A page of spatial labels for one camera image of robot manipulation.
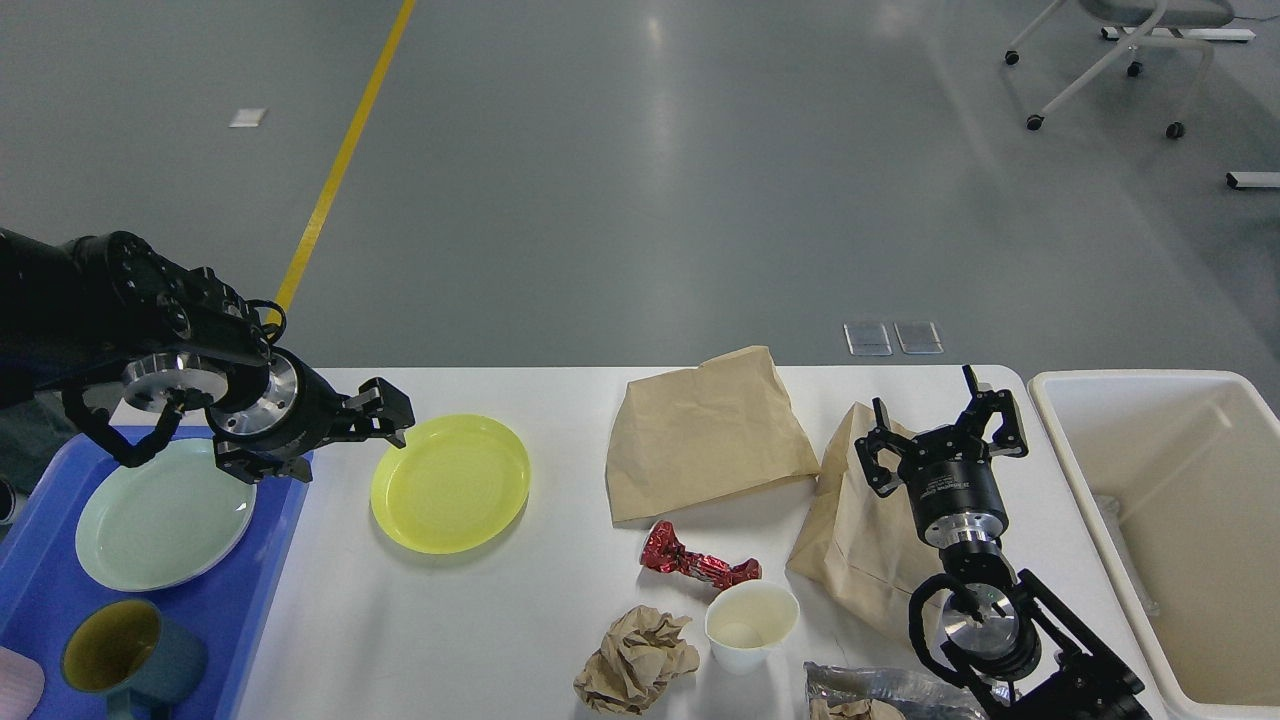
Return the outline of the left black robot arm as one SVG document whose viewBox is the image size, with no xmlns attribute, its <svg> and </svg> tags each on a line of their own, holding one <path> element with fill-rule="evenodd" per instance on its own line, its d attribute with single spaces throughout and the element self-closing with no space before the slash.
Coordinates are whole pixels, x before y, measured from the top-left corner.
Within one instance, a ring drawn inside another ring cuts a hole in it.
<svg viewBox="0 0 1280 720">
<path fill-rule="evenodd" d="M 326 445 L 403 447 L 415 423 L 389 380 L 343 395 L 283 348 L 279 304 L 129 232 L 52 246 L 6 229 L 1 260 L 3 406 L 58 393 L 70 424 L 124 468 L 157 456 L 195 411 L 218 469 L 247 484 L 308 482 L 307 454 Z"/>
</svg>

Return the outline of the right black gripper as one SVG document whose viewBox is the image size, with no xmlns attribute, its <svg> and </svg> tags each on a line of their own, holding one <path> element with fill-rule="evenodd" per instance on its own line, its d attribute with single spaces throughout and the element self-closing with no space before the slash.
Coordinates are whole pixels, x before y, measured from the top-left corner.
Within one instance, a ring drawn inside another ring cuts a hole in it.
<svg viewBox="0 0 1280 720">
<path fill-rule="evenodd" d="M 879 397 L 872 401 L 872 429 L 854 441 L 870 491 L 887 498 L 904 482 L 916 536 L 937 550 L 961 542 L 1000 542 L 1009 516 L 991 461 L 1029 454 L 1012 392 L 983 386 L 972 365 L 963 366 L 963 375 L 970 398 L 957 420 L 943 428 L 941 456 L 947 460 L 909 469 L 902 478 L 884 466 L 879 461 L 884 451 L 899 460 L 916 451 L 913 439 L 892 430 Z"/>
</svg>

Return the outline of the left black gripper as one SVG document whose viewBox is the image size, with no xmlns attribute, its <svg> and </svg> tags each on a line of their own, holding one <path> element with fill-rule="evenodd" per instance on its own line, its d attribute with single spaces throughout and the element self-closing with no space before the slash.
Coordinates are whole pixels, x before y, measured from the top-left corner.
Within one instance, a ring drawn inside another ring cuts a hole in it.
<svg viewBox="0 0 1280 720">
<path fill-rule="evenodd" d="M 347 397 L 283 348 L 246 379 L 210 407 L 210 428 L 218 468 L 250 486 L 269 477 L 310 483 L 306 454 L 332 442 L 339 425 L 343 442 L 385 439 L 404 448 L 416 423 L 408 395 L 385 378 Z"/>
</svg>

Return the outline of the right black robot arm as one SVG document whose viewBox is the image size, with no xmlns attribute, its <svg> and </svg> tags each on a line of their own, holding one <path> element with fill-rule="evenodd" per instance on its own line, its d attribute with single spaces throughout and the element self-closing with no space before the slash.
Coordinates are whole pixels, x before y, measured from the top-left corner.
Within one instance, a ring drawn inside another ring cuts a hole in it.
<svg viewBox="0 0 1280 720">
<path fill-rule="evenodd" d="M 972 366 L 963 375 L 969 400 L 955 421 L 905 436 L 874 398 L 873 425 L 852 445 L 869 488 L 881 498 L 904 489 L 916 537 L 940 556 L 908 603 L 918 660 L 989 719 L 1147 719 L 1139 676 L 1007 561 L 993 461 L 1027 456 L 1020 411 L 1011 391 L 983 386 Z"/>
</svg>

